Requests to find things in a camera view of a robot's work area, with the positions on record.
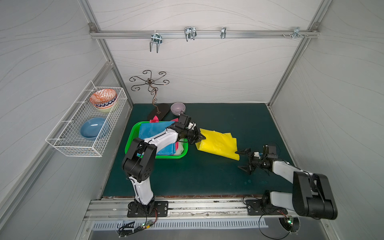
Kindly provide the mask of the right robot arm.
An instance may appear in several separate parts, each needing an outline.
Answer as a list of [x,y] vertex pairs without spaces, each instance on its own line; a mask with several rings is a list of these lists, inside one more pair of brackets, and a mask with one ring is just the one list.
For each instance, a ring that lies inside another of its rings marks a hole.
[[335,220],[338,216],[336,201],[327,176],[299,169],[279,158],[277,147],[263,146],[262,152],[250,148],[236,154],[248,157],[248,164],[238,168],[251,175],[255,170],[265,170],[284,178],[292,184],[292,192],[265,191],[257,200],[254,211],[266,215],[295,212],[301,217]]

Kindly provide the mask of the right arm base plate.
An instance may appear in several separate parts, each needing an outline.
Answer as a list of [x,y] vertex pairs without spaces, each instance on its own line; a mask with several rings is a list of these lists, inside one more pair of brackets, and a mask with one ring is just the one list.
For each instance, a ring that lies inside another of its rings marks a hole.
[[261,215],[288,215],[288,211],[284,208],[276,207],[271,203],[267,203],[263,200],[250,199],[244,200],[244,204],[247,207],[249,216],[261,216]]

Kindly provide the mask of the green plastic basket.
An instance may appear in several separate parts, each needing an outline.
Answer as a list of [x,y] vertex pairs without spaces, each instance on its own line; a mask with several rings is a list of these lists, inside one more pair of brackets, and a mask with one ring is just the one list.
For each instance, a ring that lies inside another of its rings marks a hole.
[[150,123],[149,121],[142,121],[136,123],[131,130],[129,139],[125,147],[125,153],[130,149],[133,140],[144,140],[150,145],[155,145],[156,159],[181,159],[185,157],[189,150],[188,143],[184,143],[185,140],[181,140],[179,148],[175,151],[175,138],[177,134],[172,133],[169,126],[173,124],[173,121],[165,121],[159,123]]

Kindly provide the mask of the yellow raincoat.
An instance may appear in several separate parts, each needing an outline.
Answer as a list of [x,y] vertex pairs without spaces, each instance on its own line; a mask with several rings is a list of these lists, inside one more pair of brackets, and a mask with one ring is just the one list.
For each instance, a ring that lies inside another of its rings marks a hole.
[[236,161],[240,160],[240,155],[236,154],[238,151],[237,139],[233,138],[231,133],[223,134],[216,131],[201,129],[201,134],[205,139],[196,143],[196,147],[199,151]]

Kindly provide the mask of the pink bunny raincoat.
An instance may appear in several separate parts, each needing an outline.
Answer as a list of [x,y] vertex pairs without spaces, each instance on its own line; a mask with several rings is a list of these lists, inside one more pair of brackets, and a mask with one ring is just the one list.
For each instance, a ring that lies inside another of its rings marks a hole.
[[[173,119],[172,121],[173,122],[177,122],[178,120],[179,119],[176,118],[176,119]],[[157,116],[154,116],[154,118],[152,120],[150,120],[150,123],[159,123],[159,122],[160,122],[160,120],[159,120],[159,118]],[[175,151],[177,151],[178,148],[179,148],[179,143],[174,143],[174,145],[175,145]]]

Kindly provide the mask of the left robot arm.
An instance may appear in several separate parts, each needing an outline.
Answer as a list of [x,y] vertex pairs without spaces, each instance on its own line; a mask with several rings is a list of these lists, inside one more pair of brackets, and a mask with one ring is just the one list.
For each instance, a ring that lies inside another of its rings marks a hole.
[[183,139],[189,144],[206,139],[200,128],[191,122],[191,117],[185,114],[181,114],[177,122],[153,137],[133,139],[123,158],[122,169],[133,185],[137,203],[149,206],[155,201],[150,176],[154,170],[156,154]]

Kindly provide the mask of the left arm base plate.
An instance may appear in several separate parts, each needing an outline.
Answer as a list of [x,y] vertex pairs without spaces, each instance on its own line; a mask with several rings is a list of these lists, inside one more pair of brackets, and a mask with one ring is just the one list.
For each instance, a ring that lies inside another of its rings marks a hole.
[[148,205],[143,205],[134,200],[128,204],[128,218],[154,218],[168,216],[168,201],[151,201]]

